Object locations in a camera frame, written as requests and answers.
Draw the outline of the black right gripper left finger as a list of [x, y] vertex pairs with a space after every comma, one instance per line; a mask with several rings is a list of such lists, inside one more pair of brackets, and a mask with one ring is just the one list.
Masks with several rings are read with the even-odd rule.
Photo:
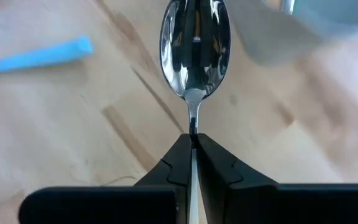
[[188, 223], [191, 138], [182, 134], [133, 186], [46, 187], [26, 196], [20, 223]]

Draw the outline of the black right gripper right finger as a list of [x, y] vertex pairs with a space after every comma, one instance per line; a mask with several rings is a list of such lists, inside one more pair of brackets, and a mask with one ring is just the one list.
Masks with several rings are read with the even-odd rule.
[[209, 223], [358, 223], [358, 184], [278, 183], [205, 134], [195, 145]]

